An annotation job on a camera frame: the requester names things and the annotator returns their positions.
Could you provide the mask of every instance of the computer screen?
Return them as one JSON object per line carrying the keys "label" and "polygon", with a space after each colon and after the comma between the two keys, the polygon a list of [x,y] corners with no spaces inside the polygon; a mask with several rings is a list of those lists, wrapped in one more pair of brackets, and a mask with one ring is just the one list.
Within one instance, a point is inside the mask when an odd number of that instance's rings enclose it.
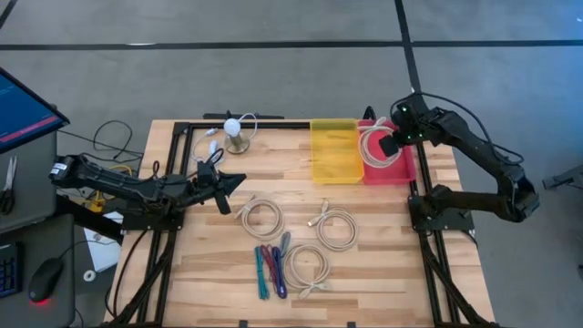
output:
{"label": "computer screen", "polygon": [[0,68],[0,154],[68,123],[55,108]]}

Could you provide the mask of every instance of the floor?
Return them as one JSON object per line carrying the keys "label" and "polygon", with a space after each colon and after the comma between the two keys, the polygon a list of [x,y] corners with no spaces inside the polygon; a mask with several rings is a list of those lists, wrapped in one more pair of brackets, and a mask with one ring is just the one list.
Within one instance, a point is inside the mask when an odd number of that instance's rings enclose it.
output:
{"label": "floor", "polygon": [[[395,4],[401,3],[408,31],[399,24]],[[475,111],[495,142],[524,155],[540,192],[541,207],[523,223],[475,214],[496,320],[516,327],[576,327],[583,321],[581,191],[546,191],[541,183],[583,162],[577,96],[583,86],[583,3],[0,0],[0,11],[6,5],[0,66],[57,104],[71,119],[68,131],[91,138],[107,120],[127,121],[134,132],[129,147],[136,150],[144,148],[154,118],[226,110],[353,118],[368,105],[387,113],[416,84],[415,70],[408,69],[414,61],[423,91]],[[404,49],[390,42],[403,35],[413,41],[408,61]],[[286,40],[383,42],[193,49],[201,42]],[[115,126],[104,132],[102,141],[116,145],[127,136]],[[61,154],[83,151],[91,152],[91,145],[59,136]],[[456,159],[466,190],[495,189],[478,166],[459,153]],[[83,255],[77,252],[79,272],[91,265]],[[111,271],[78,284],[77,308],[86,324],[100,322],[110,280]]]}

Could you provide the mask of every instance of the red light on mouse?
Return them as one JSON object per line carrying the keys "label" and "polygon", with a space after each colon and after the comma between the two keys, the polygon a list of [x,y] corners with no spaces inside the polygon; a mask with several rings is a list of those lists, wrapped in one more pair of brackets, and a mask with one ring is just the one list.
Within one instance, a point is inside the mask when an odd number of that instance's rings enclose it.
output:
{"label": "red light on mouse", "polygon": [[31,304],[31,305],[34,305],[34,306],[46,306],[46,305],[48,305],[48,304],[49,304],[49,301],[50,301],[50,300],[51,300],[51,299],[46,299],[46,300],[43,300],[43,301],[41,301],[41,302],[32,302],[32,301],[30,301],[30,304]]}

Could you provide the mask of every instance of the paper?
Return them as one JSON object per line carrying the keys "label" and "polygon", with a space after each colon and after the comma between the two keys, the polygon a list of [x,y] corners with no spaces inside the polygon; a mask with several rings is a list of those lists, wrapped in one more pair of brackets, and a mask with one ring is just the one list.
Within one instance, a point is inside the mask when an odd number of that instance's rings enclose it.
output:
{"label": "paper", "polygon": [[[121,223],[124,217],[116,211],[108,214],[104,214],[104,217],[114,220],[117,223]],[[85,237],[88,241],[97,241],[107,245],[98,244],[96,242],[88,242],[89,253],[91,254],[91,260],[93,260],[93,267],[96,272],[102,272],[107,268],[110,268],[118,263],[119,253],[121,252],[121,247],[114,240],[104,237],[95,231],[84,229]]]}

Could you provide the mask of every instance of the yellow plastic bin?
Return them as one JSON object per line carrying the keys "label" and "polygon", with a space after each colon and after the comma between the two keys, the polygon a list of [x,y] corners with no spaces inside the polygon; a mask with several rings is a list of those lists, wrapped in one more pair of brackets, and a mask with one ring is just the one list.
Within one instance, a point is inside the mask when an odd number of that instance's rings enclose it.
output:
{"label": "yellow plastic bin", "polygon": [[363,178],[358,151],[358,120],[313,119],[312,178],[321,184],[355,184]]}

